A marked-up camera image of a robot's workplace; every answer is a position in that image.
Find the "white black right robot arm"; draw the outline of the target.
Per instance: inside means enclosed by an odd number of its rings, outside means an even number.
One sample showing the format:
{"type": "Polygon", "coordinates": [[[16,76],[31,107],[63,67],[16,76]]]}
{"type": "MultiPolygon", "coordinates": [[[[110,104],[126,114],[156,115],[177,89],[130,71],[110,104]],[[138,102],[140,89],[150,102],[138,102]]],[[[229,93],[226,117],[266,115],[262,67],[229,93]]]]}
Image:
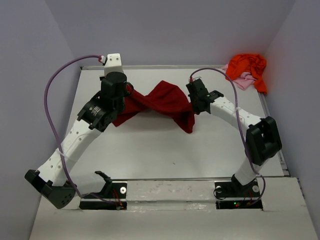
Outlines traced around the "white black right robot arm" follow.
{"type": "Polygon", "coordinates": [[[209,92],[201,79],[186,85],[193,111],[198,115],[207,112],[230,124],[244,137],[245,160],[230,181],[215,185],[217,199],[242,198],[257,186],[256,177],[263,165],[281,149],[276,121],[262,118],[236,107],[217,90],[209,92]]]}

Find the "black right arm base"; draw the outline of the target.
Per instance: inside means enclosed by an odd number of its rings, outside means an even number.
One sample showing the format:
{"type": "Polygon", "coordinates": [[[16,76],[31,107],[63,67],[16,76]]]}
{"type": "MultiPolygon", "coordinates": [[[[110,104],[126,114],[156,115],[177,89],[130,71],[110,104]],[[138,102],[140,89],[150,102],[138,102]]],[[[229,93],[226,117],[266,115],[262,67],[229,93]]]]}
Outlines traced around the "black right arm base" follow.
{"type": "Polygon", "coordinates": [[[231,181],[218,181],[214,183],[213,195],[216,198],[217,210],[235,210],[235,209],[263,209],[262,200],[260,197],[260,188],[255,180],[248,186],[243,188],[240,185],[240,190],[232,187],[231,181]]]}

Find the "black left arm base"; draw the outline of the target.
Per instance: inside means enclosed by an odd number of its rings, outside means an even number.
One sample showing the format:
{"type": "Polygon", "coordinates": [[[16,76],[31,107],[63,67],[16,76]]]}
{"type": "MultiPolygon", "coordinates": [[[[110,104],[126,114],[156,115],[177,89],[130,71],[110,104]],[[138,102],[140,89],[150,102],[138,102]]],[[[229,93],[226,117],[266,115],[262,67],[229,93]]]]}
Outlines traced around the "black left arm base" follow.
{"type": "Polygon", "coordinates": [[[80,200],[81,210],[121,211],[127,209],[127,181],[113,181],[111,186],[105,186],[101,192],[85,196],[80,200]]]}

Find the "dark red t-shirt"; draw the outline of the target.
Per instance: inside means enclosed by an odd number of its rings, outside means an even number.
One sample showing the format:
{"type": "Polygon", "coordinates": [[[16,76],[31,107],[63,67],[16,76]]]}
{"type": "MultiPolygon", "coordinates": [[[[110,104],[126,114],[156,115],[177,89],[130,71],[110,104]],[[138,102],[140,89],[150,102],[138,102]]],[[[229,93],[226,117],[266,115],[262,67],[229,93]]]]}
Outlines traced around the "dark red t-shirt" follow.
{"type": "Polygon", "coordinates": [[[173,119],[186,133],[191,134],[195,124],[195,113],[185,93],[174,84],[160,81],[147,95],[132,89],[131,95],[124,99],[125,110],[113,122],[120,126],[135,115],[153,110],[173,119]]]}

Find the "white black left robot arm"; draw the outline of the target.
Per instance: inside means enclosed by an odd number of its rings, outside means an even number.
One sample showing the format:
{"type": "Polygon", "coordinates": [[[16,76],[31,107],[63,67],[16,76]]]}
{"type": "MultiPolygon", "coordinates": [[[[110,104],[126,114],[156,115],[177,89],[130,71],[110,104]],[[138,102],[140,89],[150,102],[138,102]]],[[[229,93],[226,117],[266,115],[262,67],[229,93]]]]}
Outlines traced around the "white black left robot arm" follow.
{"type": "Polygon", "coordinates": [[[112,179],[102,171],[74,183],[70,171],[89,145],[125,110],[125,98],[133,86],[123,72],[113,71],[100,77],[101,87],[77,115],[60,146],[38,169],[24,178],[57,209],[67,206],[76,194],[102,199],[112,190],[112,179]]]}

